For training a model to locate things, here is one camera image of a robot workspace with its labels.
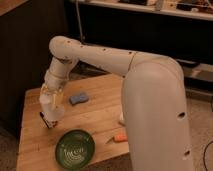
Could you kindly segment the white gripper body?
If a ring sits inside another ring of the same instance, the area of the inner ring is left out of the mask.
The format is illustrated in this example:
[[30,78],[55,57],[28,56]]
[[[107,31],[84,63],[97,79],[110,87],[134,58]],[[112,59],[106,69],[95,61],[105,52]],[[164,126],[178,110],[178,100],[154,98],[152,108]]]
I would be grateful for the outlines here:
[[67,83],[66,79],[54,77],[52,75],[44,78],[44,83],[41,87],[41,95],[59,95],[63,93],[63,89]]

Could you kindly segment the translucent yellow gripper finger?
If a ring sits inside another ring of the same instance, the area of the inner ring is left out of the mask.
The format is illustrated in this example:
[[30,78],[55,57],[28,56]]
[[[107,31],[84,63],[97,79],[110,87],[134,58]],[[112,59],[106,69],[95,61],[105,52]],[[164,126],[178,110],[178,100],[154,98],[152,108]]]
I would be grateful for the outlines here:
[[63,94],[62,93],[56,93],[52,96],[52,109],[55,110],[56,108],[60,107],[63,100]]

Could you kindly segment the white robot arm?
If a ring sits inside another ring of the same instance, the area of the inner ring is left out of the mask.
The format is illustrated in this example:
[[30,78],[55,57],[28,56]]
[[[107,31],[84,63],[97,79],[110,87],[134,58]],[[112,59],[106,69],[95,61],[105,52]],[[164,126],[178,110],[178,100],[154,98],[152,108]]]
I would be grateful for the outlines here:
[[184,73],[164,55],[86,45],[56,36],[40,91],[44,121],[53,127],[64,115],[63,89],[82,61],[123,78],[121,103],[133,171],[195,171]]

